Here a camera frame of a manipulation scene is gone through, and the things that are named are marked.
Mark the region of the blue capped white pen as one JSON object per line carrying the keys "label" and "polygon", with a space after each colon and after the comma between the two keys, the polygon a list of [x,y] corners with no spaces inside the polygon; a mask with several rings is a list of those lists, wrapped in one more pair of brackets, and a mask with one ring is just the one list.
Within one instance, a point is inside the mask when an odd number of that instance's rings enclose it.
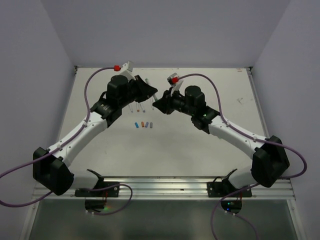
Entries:
{"label": "blue capped white pen", "polygon": [[129,107],[130,112],[133,113],[132,106],[129,104],[128,107]]}

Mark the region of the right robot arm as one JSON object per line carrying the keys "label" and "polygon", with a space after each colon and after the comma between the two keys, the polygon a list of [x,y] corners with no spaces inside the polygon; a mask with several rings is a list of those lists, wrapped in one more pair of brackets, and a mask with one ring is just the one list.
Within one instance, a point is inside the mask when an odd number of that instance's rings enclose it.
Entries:
{"label": "right robot arm", "polygon": [[232,170],[221,182],[213,185],[213,189],[222,195],[235,196],[241,188],[254,184],[269,188],[290,166],[278,137],[272,136],[258,142],[258,137],[251,132],[241,135],[231,129],[220,112],[207,105],[205,95],[198,86],[188,86],[184,94],[166,90],[162,98],[152,105],[167,115],[178,111],[190,116],[198,130],[227,141],[252,160],[250,166]]}

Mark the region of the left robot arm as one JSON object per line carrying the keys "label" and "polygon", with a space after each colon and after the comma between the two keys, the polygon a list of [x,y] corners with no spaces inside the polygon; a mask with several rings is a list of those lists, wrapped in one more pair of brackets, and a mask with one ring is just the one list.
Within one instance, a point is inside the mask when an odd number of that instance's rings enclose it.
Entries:
{"label": "left robot arm", "polygon": [[57,196],[69,189],[84,190],[95,197],[101,195],[106,185],[100,174],[91,169],[75,174],[69,167],[90,141],[122,115],[123,108],[132,102],[144,102],[157,91],[138,75],[131,80],[123,75],[113,76],[106,91],[77,127],[48,149],[39,147],[35,150],[33,178]]}

